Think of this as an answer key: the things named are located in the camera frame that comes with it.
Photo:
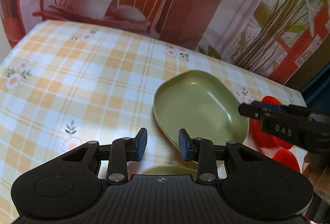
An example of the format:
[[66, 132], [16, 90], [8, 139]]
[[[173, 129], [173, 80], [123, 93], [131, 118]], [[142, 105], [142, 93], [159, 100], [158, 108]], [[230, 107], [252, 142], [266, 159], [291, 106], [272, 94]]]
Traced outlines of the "green plate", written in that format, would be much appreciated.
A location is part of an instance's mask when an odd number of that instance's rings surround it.
[[191, 169], [184, 166], [176, 165], [158, 165], [149, 167], [140, 172], [140, 174], [145, 175], [182, 175], [182, 174], [191, 174], [195, 179], [197, 175], [196, 169]]
[[243, 143], [248, 120], [238, 113], [240, 102], [215, 76], [189, 70], [161, 84], [155, 92], [153, 114], [170, 143], [179, 149], [178, 132], [202, 137], [216, 145]]

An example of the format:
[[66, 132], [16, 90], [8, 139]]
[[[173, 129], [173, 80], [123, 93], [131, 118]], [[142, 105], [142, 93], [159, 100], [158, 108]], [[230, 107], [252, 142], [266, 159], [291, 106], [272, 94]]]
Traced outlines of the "teal curtain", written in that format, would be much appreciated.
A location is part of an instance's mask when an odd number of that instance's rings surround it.
[[316, 112], [329, 114], [330, 106], [329, 63], [300, 91], [306, 106]]

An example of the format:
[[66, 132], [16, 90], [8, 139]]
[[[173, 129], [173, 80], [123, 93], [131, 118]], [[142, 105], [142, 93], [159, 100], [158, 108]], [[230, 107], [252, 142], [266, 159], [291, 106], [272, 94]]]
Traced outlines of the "checkered floral tablecloth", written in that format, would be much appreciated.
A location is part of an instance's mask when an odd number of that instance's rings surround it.
[[110, 144], [145, 127], [140, 173], [185, 162], [159, 129], [153, 99], [188, 70], [217, 77], [240, 102], [270, 95], [304, 106], [288, 87], [204, 54], [115, 28], [70, 21], [37, 24], [1, 63], [1, 223], [18, 214], [11, 200], [22, 173], [90, 140]]

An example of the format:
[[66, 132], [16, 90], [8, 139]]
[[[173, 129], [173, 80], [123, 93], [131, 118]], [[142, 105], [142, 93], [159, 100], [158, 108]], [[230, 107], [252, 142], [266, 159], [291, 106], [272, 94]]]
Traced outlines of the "printed room backdrop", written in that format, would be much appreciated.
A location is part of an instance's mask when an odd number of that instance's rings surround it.
[[1, 0], [15, 46], [37, 23], [124, 29], [286, 83], [329, 41], [329, 0]]

